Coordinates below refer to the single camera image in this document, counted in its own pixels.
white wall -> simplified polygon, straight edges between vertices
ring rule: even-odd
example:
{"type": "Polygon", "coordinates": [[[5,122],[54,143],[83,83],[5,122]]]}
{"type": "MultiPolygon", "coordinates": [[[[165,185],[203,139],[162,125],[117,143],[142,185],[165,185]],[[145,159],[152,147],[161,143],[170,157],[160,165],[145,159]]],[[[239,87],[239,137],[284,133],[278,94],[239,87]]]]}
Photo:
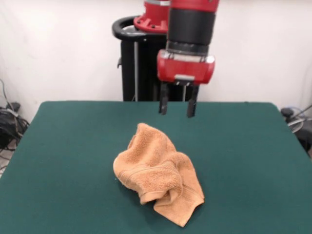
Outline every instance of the white wall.
{"type": "MultiPolygon", "coordinates": [[[[122,100],[121,17],[143,0],[1,0],[0,77],[31,120],[45,100],[122,100]]],[[[312,1],[221,0],[210,53],[217,58],[206,101],[312,101],[312,1]]]]}

red robot arm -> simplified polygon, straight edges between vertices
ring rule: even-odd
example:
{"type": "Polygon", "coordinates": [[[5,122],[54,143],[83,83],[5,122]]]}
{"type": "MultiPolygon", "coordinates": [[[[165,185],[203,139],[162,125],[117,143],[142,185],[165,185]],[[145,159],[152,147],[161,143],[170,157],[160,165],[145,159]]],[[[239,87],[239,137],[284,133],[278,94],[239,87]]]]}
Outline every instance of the red robot arm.
{"type": "Polygon", "coordinates": [[[167,32],[166,49],[157,56],[158,78],[162,82],[159,112],[167,112],[167,84],[193,88],[188,117],[195,116],[199,85],[207,84],[215,59],[208,56],[219,0],[145,0],[146,13],[135,18],[142,31],[167,32]]]}

black knob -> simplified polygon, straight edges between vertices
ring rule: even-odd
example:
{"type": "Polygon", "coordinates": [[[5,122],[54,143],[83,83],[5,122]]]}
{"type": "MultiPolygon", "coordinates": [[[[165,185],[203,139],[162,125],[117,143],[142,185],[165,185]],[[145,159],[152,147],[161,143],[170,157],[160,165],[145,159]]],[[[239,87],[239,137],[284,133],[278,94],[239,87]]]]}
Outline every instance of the black knob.
{"type": "Polygon", "coordinates": [[[291,117],[294,115],[293,110],[290,108],[283,108],[281,110],[281,113],[282,113],[283,117],[286,118],[286,122],[289,122],[291,120],[291,117]]]}

orange towel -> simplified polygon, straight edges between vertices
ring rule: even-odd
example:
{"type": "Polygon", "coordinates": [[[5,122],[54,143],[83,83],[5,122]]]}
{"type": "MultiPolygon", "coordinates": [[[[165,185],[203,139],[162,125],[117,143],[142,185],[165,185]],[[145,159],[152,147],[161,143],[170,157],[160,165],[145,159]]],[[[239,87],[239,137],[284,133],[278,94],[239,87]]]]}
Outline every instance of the orange towel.
{"type": "Polygon", "coordinates": [[[154,210],[184,227],[204,194],[191,160],[177,152],[161,131],[139,124],[128,149],[114,161],[120,182],[138,192],[141,204],[156,200],[154,210]]]}

table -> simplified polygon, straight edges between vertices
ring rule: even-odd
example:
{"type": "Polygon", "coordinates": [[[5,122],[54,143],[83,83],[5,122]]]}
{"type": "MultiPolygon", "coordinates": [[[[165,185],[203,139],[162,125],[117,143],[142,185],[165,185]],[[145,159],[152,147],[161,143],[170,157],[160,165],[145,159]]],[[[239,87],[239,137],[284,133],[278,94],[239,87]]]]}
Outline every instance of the table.
{"type": "Polygon", "coordinates": [[[0,179],[3,234],[311,234],[312,165],[269,103],[43,103],[0,179]],[[113,173],[137,124],[192,160],[206,196],[182,229],[113,173]]]}

